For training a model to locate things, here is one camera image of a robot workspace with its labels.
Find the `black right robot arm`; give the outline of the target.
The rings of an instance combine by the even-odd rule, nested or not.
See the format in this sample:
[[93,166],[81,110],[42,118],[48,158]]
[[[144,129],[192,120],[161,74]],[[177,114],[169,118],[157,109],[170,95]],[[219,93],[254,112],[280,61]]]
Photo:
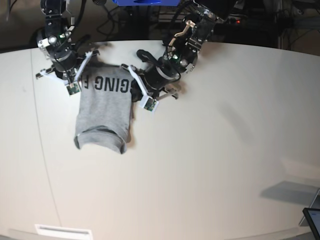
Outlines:
[[90,39],[88,34],[72,43],[73,33],[83,18],[86,1],[81,1],[78,16],[72,15],[70,20],[64,17],[65,12],[70,12],[69,5],[68,0],[40,2],[45,23],[37,32],[36,43],[45,58],[52,62],[52,66],[41,70],[36,74],[36,78],[48,77],[73,84],[79,80],[91,58],[100,54],[98,50],[79,53],[80,47]]

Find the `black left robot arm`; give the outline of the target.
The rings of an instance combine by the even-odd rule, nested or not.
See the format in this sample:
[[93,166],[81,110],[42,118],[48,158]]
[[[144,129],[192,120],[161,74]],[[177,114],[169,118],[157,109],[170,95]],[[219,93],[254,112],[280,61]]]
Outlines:
[[150,65],[149,68],[136,72],[146,87],[147,96],[157,99],[162,91],[177,95],[177,84],[182,75],[189,71],[189,67],[195,66],[198,54],[213,34],[215,25],[227,20],[236,3],[235,0],[189,0],[176,10],[170,21],[170,28],[186,7],[195,7],[193,12],[182,19],[180,31],[167,31],[167,38],[163,41],[163,55],[155,58],[143,49],[136,52],[142,62]]

